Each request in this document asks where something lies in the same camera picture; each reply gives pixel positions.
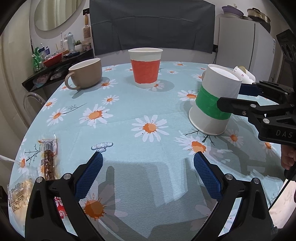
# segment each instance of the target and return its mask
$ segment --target tablecloth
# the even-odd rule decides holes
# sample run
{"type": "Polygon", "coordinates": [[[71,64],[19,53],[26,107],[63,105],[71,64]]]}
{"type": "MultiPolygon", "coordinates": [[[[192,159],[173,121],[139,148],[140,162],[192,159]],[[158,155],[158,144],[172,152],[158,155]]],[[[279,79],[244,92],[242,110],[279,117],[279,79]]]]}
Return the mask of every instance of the tablecloth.
{"type": "MultiPolygon", "coordinates": [[[[43,174],[38,140],[55,135],[57,178],[86,163],[92,146],[114,143],[103,153],[103,167],[80,201],[106,241],[191,240],[216,203],[194,169],[198,151],[237,179],[258,177],[270,205],[284,180],[280,145],[260,141],[246,117],[232,115],[217,137],[199,132],[188,119],[206,68],[161,62],[151,89],[135,86],[131,64],[104,67],[102,81],[89,89],[74,91],[62,84],[25,135],[16,157],[23,164],[14,164],[10,184],[32,168],[43,174]]],[[[263,97],[239,98],[274,104],[263,97]]],[[[239,200],[222,233],[230,228],[238,205],[239,200]]],[[[10,220],[16,226],[11,211],[10,220]]],[[[75,233],[67,216],[63,221],[75,233]]]]}

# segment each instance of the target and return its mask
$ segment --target red bowl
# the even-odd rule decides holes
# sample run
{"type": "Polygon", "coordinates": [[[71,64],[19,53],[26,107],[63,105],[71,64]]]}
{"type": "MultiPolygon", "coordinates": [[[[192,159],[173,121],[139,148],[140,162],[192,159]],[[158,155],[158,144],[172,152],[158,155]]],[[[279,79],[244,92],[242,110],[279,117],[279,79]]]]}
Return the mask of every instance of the red bowl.
{"type": "Polygon", "coordinates": [[[53,66],[62,60],[62,53],[59,53],[53,57],[50,57],[48,60],[44,61],[43,64],[46,67],[53,66]]]}

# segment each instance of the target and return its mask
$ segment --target green paper cup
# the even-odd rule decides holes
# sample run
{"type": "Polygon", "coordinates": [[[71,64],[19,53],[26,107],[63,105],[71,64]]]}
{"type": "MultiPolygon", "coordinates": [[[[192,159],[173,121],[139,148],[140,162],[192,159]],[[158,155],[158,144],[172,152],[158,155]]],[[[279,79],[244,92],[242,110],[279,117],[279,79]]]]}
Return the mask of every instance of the green paper cup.
{"type": "Polygon", "coordinates": [[[217,101],[220,97],[237,98],[241,84],[242,78],[232,70],[209,64],[195,104],[189,111],[192,125],[207,135],[222,134],[231,114],[220,111],[217,101]]]}

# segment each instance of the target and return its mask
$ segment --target white refrigerator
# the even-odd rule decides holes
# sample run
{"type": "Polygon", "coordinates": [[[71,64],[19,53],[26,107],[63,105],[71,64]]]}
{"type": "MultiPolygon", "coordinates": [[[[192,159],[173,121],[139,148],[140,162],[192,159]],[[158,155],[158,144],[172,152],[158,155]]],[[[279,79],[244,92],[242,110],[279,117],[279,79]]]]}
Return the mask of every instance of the white refrigerator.
{"type": "Polygon", "coordinates": [[[276,42],[260,24],[236,18],[220,18],[216,64],[228,68],[244,66],[256,82],[268,81],[276,42]]]}

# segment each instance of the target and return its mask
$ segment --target black shelf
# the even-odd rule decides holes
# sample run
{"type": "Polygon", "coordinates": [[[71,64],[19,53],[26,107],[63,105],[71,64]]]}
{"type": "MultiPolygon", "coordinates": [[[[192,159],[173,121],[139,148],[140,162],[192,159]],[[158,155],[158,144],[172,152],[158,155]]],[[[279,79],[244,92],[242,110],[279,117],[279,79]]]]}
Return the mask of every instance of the black shelf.
{"type": "Polygon", "coordinates": [[[41,89],[47,85],[50,85],[50,84],[53,84],[53,83],[56,83],[60,80],[63,80],[65,79],[66,74],[64,74],[63,76],[61,76],[60,78],[57,78],[57,79],[54,79],[54,80],[48,80],[44,85],[42,85],[41,87],[38,87],[38,88],[34,88],[34,83],[33,83],[33,80],[36,79],[37,77],[43,75],[43,74],[46,74],[50,71],[54,71],[57,67],[60,67],[60,66],[63,66],[63,65],[67,65],[67,64],[76,64],[76,63],[79,63],[81,61],[84,61],[84,60],[87,60],[87,59],[92,59],[94,58],[94,52],[92,49],[90,50],[87,50],[87,51],[82,51],[80,52],[79,55],[76,55],[76,56],[73,56],[73,57],[70,57],[70,58],[62,58],[62,61],[58,62],[57,64],[53,65],[53,66],[50,66],[50,67],[44,67],[43,69],[35,72],[33,75],[31,75],[29,78],[27,78],[23,83],[23,87],[27,90],[27,91],[36,91],[38,89],[41,89]]]}

